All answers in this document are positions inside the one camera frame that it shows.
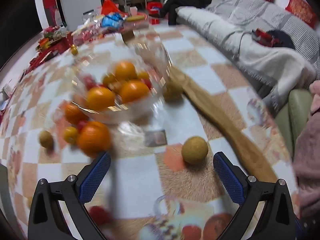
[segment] glass bowl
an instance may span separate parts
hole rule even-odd
[[[131,61],[137,73],[146,71],[152,84],[150,94],[144,98],[128,104],[122,104],[121,98],[116,96],[115,105],[102,112],[88,109],[85,105],[87,89],[84,77],[92,76],[97,82],[107,73],[114,73],[114,66],[122,60]],[[163,86],[168,80],[170,61],[168,54],[159,42],[138,43],[132,42],[128,46],[103,47],[100,50],[80,50],[75,59],[75,77],[72,80],[72,101],[90,118],[105,123],[118,124],[123,121],[134,121],[148,114],[163,93]]]

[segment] cherry tomato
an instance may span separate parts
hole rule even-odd
[[[149,90],[152,88],[152,83],[148,78],[142,78],[141,81],[148,87]]]
[[[91,75],[84,76],[83,82],[87,90],[90,90],[91,88],[94,88],[95,86],[97,86],[96,81]]]
[[[85,120],[80,121],[80,122],[78,123],[78,125],[77,125],[77,130],[78,130],[79,133],[81,132],[82,128],[86,126],[87,123],[88,123],[88,121],[85,121]]]
[[[92,206],[89,209],[89,215],[98,226],[108,224],[111,221],[111,214],[100,206]]]

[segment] person lying on sofa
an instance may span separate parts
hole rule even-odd
[[[167,0],[160,10],[159,14],[150,14],[151,17],[164,18],[169,13],[168,24],[177,24],[176,8],[180,6],[192,6],[196,8],[203,8],[211,3],[212,0]]]

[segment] red plastic bag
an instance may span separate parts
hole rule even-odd
[[[113,1],[104,0],[102,9],[101,9],[101,14],[108,15],[111,12],[118,12],[122,15],[128,15],[127,13],[120,11]]]

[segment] blue gripper pad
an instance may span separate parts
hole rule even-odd
[[[299,219],[296,216],[294,216],[294,223],[296,226],[296,239],[301,239],[303,236],[303,229],[299,223]]]
[[[92,200],[96,193],[101,181],[107,174],[111,165],[111,157],[106,152],[101,159],[97,162],[95,167],[85,178],[84,182],[80,186],[79,200],[82,204],[88,203]]]
[[[219,153],[213,156],[213,167],[232,201],[242,205],[244,202],[243,186]]]

